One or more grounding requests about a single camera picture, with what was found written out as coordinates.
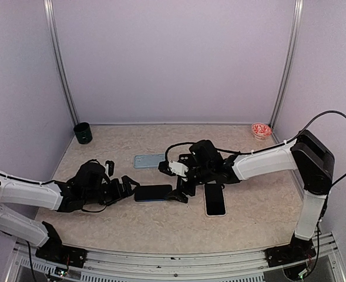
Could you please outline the blue-edged phone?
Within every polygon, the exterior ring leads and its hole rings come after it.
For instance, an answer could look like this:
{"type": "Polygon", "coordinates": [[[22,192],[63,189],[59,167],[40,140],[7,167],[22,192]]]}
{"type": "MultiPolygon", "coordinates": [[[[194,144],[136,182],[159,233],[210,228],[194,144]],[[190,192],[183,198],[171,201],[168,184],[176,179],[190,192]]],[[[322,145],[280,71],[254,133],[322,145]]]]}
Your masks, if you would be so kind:
{"type": "Polygon", "coordinates": [[[170,184],[139,186],[135,188],[134,200],[136,202],[163,201],[171,191],[170,184]]]}

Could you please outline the light blue phone case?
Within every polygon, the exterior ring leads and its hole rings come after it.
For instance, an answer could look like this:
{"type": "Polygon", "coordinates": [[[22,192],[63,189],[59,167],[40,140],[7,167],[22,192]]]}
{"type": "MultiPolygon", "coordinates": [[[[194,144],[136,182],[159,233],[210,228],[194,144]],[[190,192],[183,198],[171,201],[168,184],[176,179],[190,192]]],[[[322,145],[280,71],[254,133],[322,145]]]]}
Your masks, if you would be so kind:
{"type": "Polygon", "coordinates": [[[165,161],[164,154],[136,155],[133,160],[133,167],[135,169],[155,169],[162,161],[165,161]]]}

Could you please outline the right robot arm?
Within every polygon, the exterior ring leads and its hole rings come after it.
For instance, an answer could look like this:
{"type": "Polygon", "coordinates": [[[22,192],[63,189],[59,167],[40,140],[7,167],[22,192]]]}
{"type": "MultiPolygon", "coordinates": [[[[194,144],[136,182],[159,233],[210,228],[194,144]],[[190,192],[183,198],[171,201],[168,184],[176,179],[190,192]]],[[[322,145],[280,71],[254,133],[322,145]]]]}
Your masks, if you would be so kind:
{"type": "Polygon", "coordinates": [[[298,171],[304,184],[303,205],[285,256],[297,261],[308,251],[325,212],[335,165],[334,155],[309,130],[265,149],[230,152],[227,158],[222,157],[221,149],[214,147],[210,140],[190,142],[189,146],[193,164],[164,159],[158,170],[195,186],[212,182],[237,184],[265,174],[298,171]]]}

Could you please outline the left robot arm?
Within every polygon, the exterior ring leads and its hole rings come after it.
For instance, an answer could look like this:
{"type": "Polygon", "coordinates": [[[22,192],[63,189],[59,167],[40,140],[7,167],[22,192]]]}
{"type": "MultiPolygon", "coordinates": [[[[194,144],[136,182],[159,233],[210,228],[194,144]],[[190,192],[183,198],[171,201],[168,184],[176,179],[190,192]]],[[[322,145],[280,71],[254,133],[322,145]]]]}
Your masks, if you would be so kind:
{"type": "Polygon", "coordinates": [[[0,231],[23,239],[54,261],[61,261],[67,249],[55,228],[37,222],[10,209],[9,204],[41,207],[60,213],[84,211],[87,204],[108,207],[134,194],[140,186],[129,176],[113,178],[114,162],[104,165],[92,159],[82,164],[67,182],[38,182],[17,178],[0,171],[0,231]]]}

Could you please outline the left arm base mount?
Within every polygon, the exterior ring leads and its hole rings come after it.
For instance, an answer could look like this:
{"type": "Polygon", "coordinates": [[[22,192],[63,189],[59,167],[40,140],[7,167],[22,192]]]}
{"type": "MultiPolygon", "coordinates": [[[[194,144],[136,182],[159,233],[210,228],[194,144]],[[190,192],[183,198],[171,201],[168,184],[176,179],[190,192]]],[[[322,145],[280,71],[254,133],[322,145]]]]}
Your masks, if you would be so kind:
{"type": "Polygon", "coordinates": [[[64,245],[53,225],[45,221],[42,224],[47,230],[48,240],[41,247],[37,247],[35,255],[54,263],[83,268],[88,251],[64,245]]]}

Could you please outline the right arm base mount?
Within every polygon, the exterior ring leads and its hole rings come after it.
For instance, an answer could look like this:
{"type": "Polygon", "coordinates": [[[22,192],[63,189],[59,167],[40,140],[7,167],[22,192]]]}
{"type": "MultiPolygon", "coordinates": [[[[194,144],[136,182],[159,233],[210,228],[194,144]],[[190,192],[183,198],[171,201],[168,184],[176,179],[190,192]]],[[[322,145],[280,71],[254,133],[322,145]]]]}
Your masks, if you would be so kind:
{"type": "Polygon", "coordinates": [[[290,242],[282,246],[265,249],[265,255],[269,267],[277,267],[295,263],[316,256],[313,240],[302,240],[293,234],[290,242]]]}

